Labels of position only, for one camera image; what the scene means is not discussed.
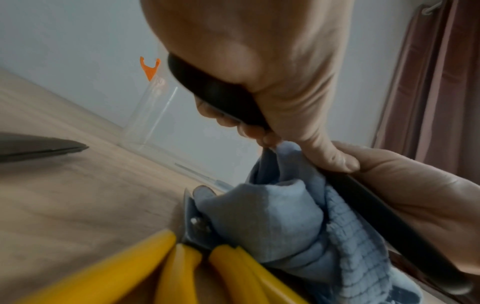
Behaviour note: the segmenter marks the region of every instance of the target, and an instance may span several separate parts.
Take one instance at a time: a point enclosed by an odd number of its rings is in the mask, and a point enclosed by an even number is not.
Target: red curtain
[[[480,1],[413,17],[374,146],[480,184]]]

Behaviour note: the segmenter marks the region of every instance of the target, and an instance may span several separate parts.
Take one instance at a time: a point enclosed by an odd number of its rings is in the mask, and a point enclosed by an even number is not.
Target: black handle
[[[269,128],[253,96],[242,86],[218,80],[172,54],[168,66],[182,85],[219,111],[249,125]],[[435,285],[451,294],[471,290],[467,277],[372,191],[348,174],[320,172],[352,209]]]

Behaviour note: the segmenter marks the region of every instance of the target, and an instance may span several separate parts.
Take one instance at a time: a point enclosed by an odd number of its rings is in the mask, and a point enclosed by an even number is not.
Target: blue cloth
[[[247,183],[193,198],[222,238],[302,278],[318,303],[421,302],[417,285],[392,268],[381,236],[294,143],[265,149]]]

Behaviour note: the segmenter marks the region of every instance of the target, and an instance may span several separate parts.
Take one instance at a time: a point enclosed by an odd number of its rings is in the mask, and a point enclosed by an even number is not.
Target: skin
[[[478,185],[390,151],[333,144],[325,131],[353,0],[140,1],[170,52],[247,88],[273,132],[197,100],[202,115],[261,146],[294,141],[318,167],[355,172],[461,270],[480,274]]]

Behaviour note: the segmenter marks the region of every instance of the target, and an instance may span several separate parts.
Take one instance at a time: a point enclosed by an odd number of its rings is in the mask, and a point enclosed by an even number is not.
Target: wooden table
[[[0,164],[0,296],[10,303],[164,228],[198,182],[117,145],[121,128],[0,69],[0,131],[73,139],[82,153]],[[121,303],[149,303],[158,273]],[[228,302],[207,267],[202,303]]]

